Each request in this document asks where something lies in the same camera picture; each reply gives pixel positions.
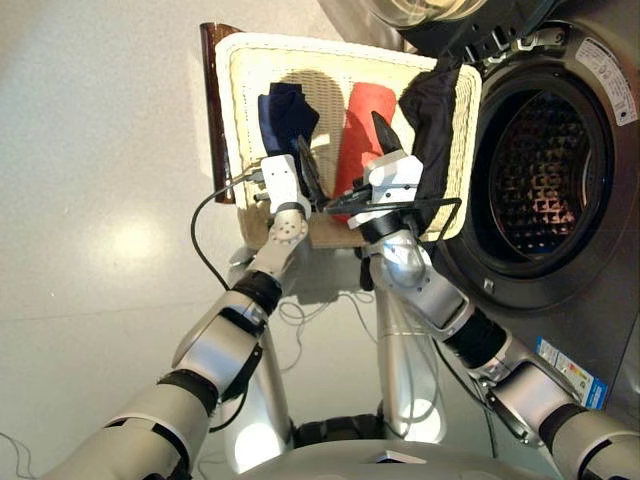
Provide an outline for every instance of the label sticker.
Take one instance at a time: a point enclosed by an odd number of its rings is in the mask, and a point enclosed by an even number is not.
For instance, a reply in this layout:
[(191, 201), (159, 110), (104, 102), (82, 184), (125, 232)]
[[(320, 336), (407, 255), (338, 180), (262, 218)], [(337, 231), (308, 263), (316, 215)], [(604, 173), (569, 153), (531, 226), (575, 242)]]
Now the label sticker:
[(554, 366), (575, 387), (582, 406), (602, 409), (607, 395), (607, 386), (580, 365), (575, 363), (544, 338), (538, 337), (536, 353)]
[(585, 38), (576, 52), (576, 60), (591, 70), (609, 97), (619, 127), (638, 119), (629, 82), (609, 50), (593, 38)]

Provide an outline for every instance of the wicker basket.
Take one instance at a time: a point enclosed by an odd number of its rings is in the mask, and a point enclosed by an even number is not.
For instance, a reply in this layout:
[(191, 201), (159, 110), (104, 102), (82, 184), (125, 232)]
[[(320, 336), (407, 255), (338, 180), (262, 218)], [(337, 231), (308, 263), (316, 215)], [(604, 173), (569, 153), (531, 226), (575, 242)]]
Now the wicker basket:
[[(375, 47), (284, 35), (236, 33), (216, 46), (216, 68), (224, 132), (233, 176), (240, 175), (266, 156), (258, 124), (258, 95), (272, 82), (302, 84), (306, 100), (319, 114), (311, 149), (318, 163), (325, 191), (332, 192), (349, 95), (356, 82), (370, 82), (392, 89), (399, 98), (421, 71), (436, 61)], [(462, 205), (444, 238), (455, 236), (464, 221), (475, 142), (481, 81), (477, 71), (463, 66), (456, 84), (453, 142), (445, 197), (459, 197)], [(414, 132), (399, 107), (391, 126), (405, 151), (410, 152)], [(235, 187), (236, 206), (243, 237), (259, 248), (267, 237), (268, 206), (256, 203), (258, 186)], [(451, 206), (441, 207), (423, 235), (435, 240)], [(354, 247), (364, 242), (360, 233), (328, 215), (313, 214), (311, 242), (315, 248)]]

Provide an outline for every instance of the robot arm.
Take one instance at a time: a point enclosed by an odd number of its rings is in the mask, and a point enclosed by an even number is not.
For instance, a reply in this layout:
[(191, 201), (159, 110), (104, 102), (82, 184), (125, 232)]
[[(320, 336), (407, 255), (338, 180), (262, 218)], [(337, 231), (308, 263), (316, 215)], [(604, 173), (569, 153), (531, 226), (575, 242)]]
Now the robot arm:
[(132, 398), (45, 480), (191, 478), (209, 416), (220, 400), (246, 389), (261, 358), (260, 335), (286, 290), (284, 273), (307, 246), (311, 208), (293, 158), (266, 158), (261, 168), (275, 218), (244, 277), (187, 333), (173, 370)]
[[(365, 178), (377, 179), (372, 202), (376, 189), (391, 193), (377, 195), (383, 204), (403, 183), (412, 185), (406, 179), (397, 181), (397, 168), (388, 162), (392, 155), (396, 166), (413, 163), (412, 157), (398, 152), (372, 163), (365, 172)], [(514, 435), (525, 444), (546, 444), (567, 479), (640, 478), (640, 434), (583, 408), (559, 372), (434, 270), (409, 227), (394, 218), (397, 212), (376, 213), (375, 218), (362, 213), (350, 220), (370, 243), (366, 254), (375, 288), (394, 295), (405, 311), (455, 353)]]

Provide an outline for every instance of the tile floor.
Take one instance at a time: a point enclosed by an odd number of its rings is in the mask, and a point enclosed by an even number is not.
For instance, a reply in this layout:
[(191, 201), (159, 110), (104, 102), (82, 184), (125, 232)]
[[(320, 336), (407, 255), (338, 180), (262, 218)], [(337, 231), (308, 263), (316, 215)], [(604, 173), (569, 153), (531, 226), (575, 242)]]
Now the tile floor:
[[(206, 21), (338, 39), (313, 0), (0, 3), (0, 431), (30, 446), (36, 476), (164, 373), (221, 292), (188, 234), (211, 188)], [(231, 207), (208, 209), (200, 232), (217, 265), (242, 244)], [(374, 318), (372, 306), (363, 313)], [(288, 363), (295, 333), (273, 329)], [(375, 408), (375, 349), (347, 302), (311, 324), (304, 345), (285, 376), (294, 418)], [(447, 441), (486, 454), (482, 416), (443, 384)], [(220, 445), (210, 438), (203, 452)], [(549, 471), (531, 453), (508, 459)], [(0, 479), (14, 464), (0, 439)]]

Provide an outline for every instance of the red cloth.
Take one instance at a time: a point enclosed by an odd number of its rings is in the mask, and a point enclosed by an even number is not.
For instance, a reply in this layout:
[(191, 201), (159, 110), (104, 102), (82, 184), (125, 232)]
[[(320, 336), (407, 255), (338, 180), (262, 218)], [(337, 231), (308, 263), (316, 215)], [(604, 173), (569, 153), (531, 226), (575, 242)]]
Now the red cloth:
[[(353, 86), (342, 132), (333, 198), (353, 188), (353, 180), (362, 176), (365, 165), (382, 155), (371, 112), (378, 112), (391, 124), (395, 108), (396, 95), (392, 90), (373, 83)], [(349, 217), (336, 215), (334, 218), (346, 223)]]

